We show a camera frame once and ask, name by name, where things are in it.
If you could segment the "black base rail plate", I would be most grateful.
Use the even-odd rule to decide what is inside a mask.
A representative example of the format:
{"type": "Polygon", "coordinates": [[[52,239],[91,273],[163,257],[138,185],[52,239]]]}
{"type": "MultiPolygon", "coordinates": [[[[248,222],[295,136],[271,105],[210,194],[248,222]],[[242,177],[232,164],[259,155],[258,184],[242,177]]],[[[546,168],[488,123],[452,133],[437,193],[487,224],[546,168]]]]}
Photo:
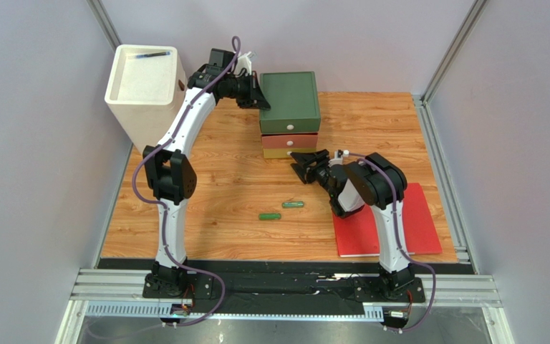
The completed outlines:
{"type": "Polygon", "coordinates": [[[185,281],[174,285],[151,275],[152,259],[104,258],[98,269],[139,273],[138,296],[169,301],[168,314],[188,307],[193,313],[359,315],[363,304],[407,304],[428,301],[432,273],[471,275],[467,264],[433,263],[411,267],[414,280],[399,291],[387,291],[376,262],[278,262],[191,260],[185,281]]]}

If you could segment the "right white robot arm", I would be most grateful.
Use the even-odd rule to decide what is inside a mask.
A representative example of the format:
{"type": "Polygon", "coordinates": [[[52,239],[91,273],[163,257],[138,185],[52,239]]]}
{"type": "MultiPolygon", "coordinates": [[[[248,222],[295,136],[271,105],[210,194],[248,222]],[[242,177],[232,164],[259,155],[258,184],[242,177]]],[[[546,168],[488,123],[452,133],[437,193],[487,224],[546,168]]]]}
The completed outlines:
{"type": "Polygon", "coordinates": [[[302,183],[318,183],[329,196],[333,214],[341,219],[370,208],[380,245],[380,278],[387,291],[399,291],[415,278],[413,260],[403,242],[405,174],[379,153],[348,150],[290,152],[292,169],[302,183]]]}

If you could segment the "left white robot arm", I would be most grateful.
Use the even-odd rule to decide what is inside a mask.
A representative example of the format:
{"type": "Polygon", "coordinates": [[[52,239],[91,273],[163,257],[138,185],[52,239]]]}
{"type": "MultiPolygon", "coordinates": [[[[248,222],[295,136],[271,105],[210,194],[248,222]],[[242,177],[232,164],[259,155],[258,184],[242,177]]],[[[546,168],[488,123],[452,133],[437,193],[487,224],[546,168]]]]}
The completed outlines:
{"type": "Polygon", "coordinates": [[[257,74],[246,60],[232,67],[205,64],[188,81],[180,111],[155,147],[143,152],[148,185],[159,211],[159,248],[151,275],[174,285],[185,281],[185,215],[198,177],[190,152],[200,129],[219,100],[231,98],[240,108],[268,110],[257,74]]]}

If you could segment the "red drawer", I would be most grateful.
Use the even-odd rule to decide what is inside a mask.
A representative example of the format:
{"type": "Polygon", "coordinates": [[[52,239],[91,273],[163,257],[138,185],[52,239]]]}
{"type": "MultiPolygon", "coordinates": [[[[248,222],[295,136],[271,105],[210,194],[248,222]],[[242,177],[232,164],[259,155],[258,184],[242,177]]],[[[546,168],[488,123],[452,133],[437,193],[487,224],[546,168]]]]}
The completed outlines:
{"type": "Polygon", "coordinates": [[[317,133],[262,135],[261,144],[265,149],[316,148],[318,137],[317,133]]]}

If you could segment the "green tube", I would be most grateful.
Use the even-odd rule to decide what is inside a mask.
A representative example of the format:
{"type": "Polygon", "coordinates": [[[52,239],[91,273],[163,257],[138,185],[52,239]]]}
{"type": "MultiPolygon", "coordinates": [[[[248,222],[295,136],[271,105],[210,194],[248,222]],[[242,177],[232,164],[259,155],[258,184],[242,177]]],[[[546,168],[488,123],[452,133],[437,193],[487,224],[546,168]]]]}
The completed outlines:
{"type": "Polygon", "coordinates": [[[281,214],[280,213],[260,213],[258,215],[258,219],[260,221],[280,220],[281,219],[281,214]]]}
{"type": "Polygon", "coordinates": [[[286,201],[281,204],[283,209],[302,208],[304,207],[303,201],[286,201]]]}

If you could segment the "aluminium frame rail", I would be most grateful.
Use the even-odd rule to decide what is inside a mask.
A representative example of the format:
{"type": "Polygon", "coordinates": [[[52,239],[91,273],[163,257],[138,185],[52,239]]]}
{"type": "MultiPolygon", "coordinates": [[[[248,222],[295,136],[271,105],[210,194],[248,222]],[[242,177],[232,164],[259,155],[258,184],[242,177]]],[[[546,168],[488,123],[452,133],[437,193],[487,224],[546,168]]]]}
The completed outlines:
{"type": "Polygon", "coordinates": [[[147,280],[144,267],[81,269],[57,340],[78,339],[88,314],[159,321],[366,321],[386,332],[386,319],[402,312],[417,315],[405,326],[414,332],[434,310],[474,307],[481,310],[494,343],[513,342],[492,276],[453,264],[430,264],[414,273],[412,283],[387,294],[384,274],[373,263],[194,261],[186,289],[169,295],[147,280]]]}

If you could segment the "dark blue pen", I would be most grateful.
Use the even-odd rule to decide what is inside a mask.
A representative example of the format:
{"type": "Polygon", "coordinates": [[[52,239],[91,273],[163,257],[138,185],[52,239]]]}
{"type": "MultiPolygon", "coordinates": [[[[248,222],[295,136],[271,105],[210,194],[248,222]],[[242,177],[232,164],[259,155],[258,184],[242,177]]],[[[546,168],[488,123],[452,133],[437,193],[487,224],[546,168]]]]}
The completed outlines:
{"type": "Polygon", "coordinates": [[[162,57],[162,56],[168,56],[168,55],[170,55],[169,51],[152,52],[152,53],[146,53],[146,54],[137,54],[134,56],[134,59],[145,59],[145,58],[162,57]]]}

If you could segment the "green top drawer unit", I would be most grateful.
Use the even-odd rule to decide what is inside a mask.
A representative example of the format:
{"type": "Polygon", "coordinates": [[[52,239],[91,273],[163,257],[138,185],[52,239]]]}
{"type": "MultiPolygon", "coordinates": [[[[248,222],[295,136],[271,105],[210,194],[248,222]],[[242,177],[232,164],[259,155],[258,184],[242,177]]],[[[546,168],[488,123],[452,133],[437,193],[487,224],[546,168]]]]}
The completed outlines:
{"type": "Polygon", "coordinates": [[[314,72],[262,73],[260,86],[271,106],[259,113],[264,135],[319,131],[321,113],[314,72]]]}

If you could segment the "yellow bottom drawer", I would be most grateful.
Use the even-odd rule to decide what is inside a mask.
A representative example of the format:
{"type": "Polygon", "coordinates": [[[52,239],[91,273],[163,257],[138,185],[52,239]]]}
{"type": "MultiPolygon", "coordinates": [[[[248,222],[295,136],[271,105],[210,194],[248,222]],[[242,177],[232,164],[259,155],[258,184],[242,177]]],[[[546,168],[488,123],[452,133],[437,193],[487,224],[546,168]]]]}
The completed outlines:
{"type": "Polygon", "coordinates": [[[311,148],[264,148],[263,157],[265,159],[289,158],[291,153],[315,153],[317,149],[311,148]]]}

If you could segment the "red folder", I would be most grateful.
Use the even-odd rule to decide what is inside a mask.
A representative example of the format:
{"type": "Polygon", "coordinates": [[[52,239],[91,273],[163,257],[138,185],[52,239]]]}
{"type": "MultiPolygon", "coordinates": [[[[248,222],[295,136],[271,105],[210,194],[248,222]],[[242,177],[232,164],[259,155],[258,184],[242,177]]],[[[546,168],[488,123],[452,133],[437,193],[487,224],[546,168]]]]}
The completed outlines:
{"type": "MultiPolygon", "coordinates": [[[[340,257],[377,257],[380,254],[377,227],[368,206],[346,218],[333,215],[332,219],[340,257]]],[[[410,183],[405,190],[402,224],[409,254],[440,254],[443,251],[419,183],[410,183]]]]}

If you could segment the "white drawer cabinet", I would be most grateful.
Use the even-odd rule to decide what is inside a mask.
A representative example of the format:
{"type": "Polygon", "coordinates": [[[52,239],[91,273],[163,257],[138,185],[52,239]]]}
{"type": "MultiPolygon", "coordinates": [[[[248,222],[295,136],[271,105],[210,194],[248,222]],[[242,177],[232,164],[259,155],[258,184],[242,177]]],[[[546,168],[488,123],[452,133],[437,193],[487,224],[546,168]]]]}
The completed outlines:
{"type": "Polygon", "coordinates": [[[139,153],[156,146],[168,132],[183,104],[187,80],[175,47],[116,48],[105,102],[139,153]],[[134,59],[137,54],[164,51],[170,55],[134,59]]]}

